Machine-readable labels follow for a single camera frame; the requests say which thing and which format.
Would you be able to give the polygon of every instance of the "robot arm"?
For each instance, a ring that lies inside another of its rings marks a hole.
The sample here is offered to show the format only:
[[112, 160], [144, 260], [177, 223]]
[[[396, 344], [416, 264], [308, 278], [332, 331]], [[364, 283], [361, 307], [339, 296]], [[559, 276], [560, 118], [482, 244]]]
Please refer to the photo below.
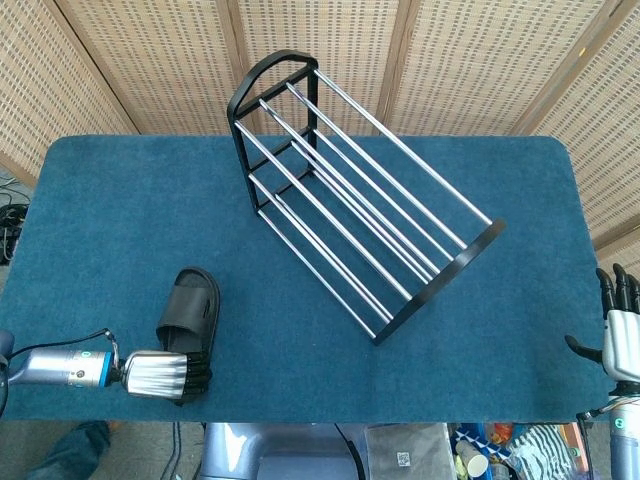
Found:
[[612, 478], [637, 480], [640, 478], [640, 283], [618, 264], [614, 264], [613, 271], [615, 289], [604, 270], [596, 271], [602, 292], [603, 349], [584, 347], [570, 336], [565, 336], [565, 340], [571, 350], [601, 364], [616, 381], [615, 390], [609, 393], [609, 403], [578, 414], [578, 420], [582, 425], [584, 420], [609, 413]]
[[38, 346], [29, 349], [22, 365], [13, 370], [8, 367], [9, 361], [26, 350], [12, 354], [12, 335], [0, 331], [0, 347], [4, 345], [2, 358], [6, 359], [3, 368], [9, 369], [8, 384], [107, 387], [120, 382], [131, 395], [166, 398], [176, 402], [182, 401], [185, 396], [207, 390], [211, 371], [206, 355], [138, 350], [121, 362], [118, 344], [108, 329], [89, 337], [100, 335], [105, 335], [111, 341], [111, 352], [58, 350]]

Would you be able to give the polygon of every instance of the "white robotic hand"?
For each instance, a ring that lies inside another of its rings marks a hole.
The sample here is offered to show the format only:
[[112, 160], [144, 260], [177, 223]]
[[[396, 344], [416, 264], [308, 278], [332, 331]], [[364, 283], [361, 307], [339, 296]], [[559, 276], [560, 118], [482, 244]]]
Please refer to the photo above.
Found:
[[640, 383], [640, 283], [617, 263], [613, 265], [616, 288], [607, 273], [598, 268], [604, 318], [604, 348], [582, 346], [569, 335], [567, 344], [581, 357], [603, 366], [613, 380]]

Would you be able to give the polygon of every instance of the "paper cup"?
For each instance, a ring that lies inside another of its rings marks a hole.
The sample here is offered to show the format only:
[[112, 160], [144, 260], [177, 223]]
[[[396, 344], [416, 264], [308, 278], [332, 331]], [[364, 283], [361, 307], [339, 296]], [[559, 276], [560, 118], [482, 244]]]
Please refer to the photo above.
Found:
[[472, 477], [479, 477], [489, 468], [489, 460], [466, 440], [456, 444], [456, 452], [460, 455], [464, 466]]

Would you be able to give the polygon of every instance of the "striped cloth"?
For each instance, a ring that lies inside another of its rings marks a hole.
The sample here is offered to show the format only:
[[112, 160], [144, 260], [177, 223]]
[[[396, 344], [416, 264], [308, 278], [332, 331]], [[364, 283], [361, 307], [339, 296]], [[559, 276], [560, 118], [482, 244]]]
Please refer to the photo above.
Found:
[[534, 425], [514, 439], [507, 463], [523, 480], [572, 480], [573, 458], [555, 425]]

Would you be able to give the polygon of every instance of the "black cable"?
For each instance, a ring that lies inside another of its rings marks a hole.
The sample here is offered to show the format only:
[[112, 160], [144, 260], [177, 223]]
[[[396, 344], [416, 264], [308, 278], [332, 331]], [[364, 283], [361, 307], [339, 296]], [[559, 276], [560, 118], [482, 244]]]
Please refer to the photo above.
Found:
[[2, 388], [2, 401], [0, 401], [0, 418], [4, 413], [4, 409], [7, 406], [7, 400], [9, 400], [9, 375], [7, 374], [8, 368], [4, 365], [0, 366], [0, 388]]
[[45, 347], [59, 347], [61, 345], [73, 345], [74, 343], [85, 342], [87, 340], [91, 340], [92, 338], [99, 337], [101, 335], [105, 335], [109, 332], [108, 328], [103, 328], [98, 330], [97, 332], [92, 333], [91, 335], [87, 335], [86, 337], [77, 338], [75, 340], [65, 340], [64, 342], [51, 342], [51, 343], [38, 343], [36, 345], [29, 345], [28, 347], [21, 348], [20, 350], [7, 355], [7, 360], [11, 360], [13, 357], [20, 355], [21, 353], [27, 352], [29, 350], [33, 350], [34, 348], [45, 348]]
[[[0, 195], [8, 195], [8, 193], [0, 192]], [[29, 211], [28, 203], [7, 203], [0, 206], [0, 226], [2, 227], [18, 227], [23, 222]]]
[[11, 203], [13, 202], [13, 197], [11, 196], [10, 193], [0, 192], [0, 195], [5, 195], [9, 197], [9, 203], [7, 203], [7, 205], [11, 205]]
[[364, 465], [362, 464], [362, 458], [360, 458], [360, 453], [358, 453], [356, 445], [351, 440], [347, 440], [347, 437], [344, 436], [344, 433], [342, 433], [342, 430], [340, 430], [340, 427], [337, 423], [334, 423], [333, 425], [334, 427], [336, 427], [336, 430], [338, 430], [338, 433], [344, 440], [344, 443], [347, 445], [349, 453], [353, 458], [353, 462], [356, 464], [356, 470], [358, 471], [358, 480], [366, 480], [367, 477], [364, 474]]
[[200, 463], [198, 463], [198, 468], [196, 468], [196, 471], [193, 474], [193, 477], [191, 477], [191, 480], [198, 480], [198, 476], [200, 475], [200, 470], [202, 469], [202, 460], [200, 460]]
[[173, 450], [171, 451], [171, 456], [169, 457], [167, 464], [164, 466], [164, 470], [162, 470], [162, 475], [160, 475], [160, 480], [164, 479], [164, 476], [169, 471], [169, 466], [173, 463], [173, 458], [176, 455], [176, 422], [173, 422], [171, 426], [173, 428], [172, 430], [173, 431]]
[[29, 203], [31, 203], [31, 197], [26, 193], [22, 193], [20, 190], [14, 190], [13, 188], [9, 188], [6, 185], [0, 185], [0, 190], [9, 190], [10, 192], [17, 193], [18, 195], [22, 195], [24, 198], [26, 198], [29, 201]]
[[579, 413], [576, 415], [578, 419], [578, 429], [584, 442], [585, 455], [587, 456], [587, 468], [589, 470], [589, 480], [593, 480], [593, 465], [591, 464], [591, 452], [589, 451], [589, 438], [587, 437], [587, 428], [584, 421], [584, 414]]
[[178, 464], [180, 463], [180, 457], [182, 456], [182, 435], [180, 433], [180, 422], [175, 422], [178, 425], [178, 455], [176, 456], [176, 463], [173, 464], [173, 469], [171, 470], [171, 476], [169, 480], [173, 480], [176, 478], [176, 470], [178, 469]]

